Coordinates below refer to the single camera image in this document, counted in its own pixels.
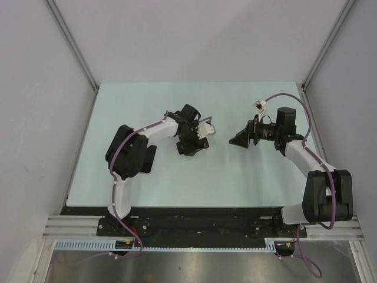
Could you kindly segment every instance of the wall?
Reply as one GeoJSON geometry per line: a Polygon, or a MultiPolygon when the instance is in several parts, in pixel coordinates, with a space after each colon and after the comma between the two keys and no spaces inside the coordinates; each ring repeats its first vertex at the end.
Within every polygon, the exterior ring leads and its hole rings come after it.
{"type": "Polygon", "coordinates": [[[101,83],[300,83],[345,2],[57,0],[101,83]]]}
{"type": "Polygon", "coordinates": [[[359,1],[308,88],[329,160],[353,176],[355,212],[377,262],[377,1],[359,1]]]}
{"type": "Polygon", "coordinates": [[[94,99],[42,0],[0,9],[0,282],[62,201],[94,99]]]}

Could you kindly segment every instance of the light blue table surface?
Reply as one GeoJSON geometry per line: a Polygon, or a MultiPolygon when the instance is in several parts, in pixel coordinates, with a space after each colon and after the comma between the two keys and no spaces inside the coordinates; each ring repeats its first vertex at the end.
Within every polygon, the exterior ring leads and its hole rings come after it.
{"type": "MultiPolygon", "coordinates": [[[[256,114],[252,107],[256,100],[281,92],[299,97],[294,82],[102,84],[67,205],[107,206],[112,178],[105,153],[117,129],[123,124],[145,126],[186,103],[202,117],[213,116],[217,133],[208,138],[210,148],[184,157],[177,153],[178,137],[160,140],[152,172],[135,177],[132,206],[248,207],[301,202],[306,179],[275,150],[272,141],[261,140],[249,149],[228,144],[256,114]]],[[[297,101],[279,97],[268,106],[273,122],[277,108],[295,108],[297,132],[306,133],[307,120],[297,101]]],[[[314,148],[311,136],[308,143],[314,148]]]]}

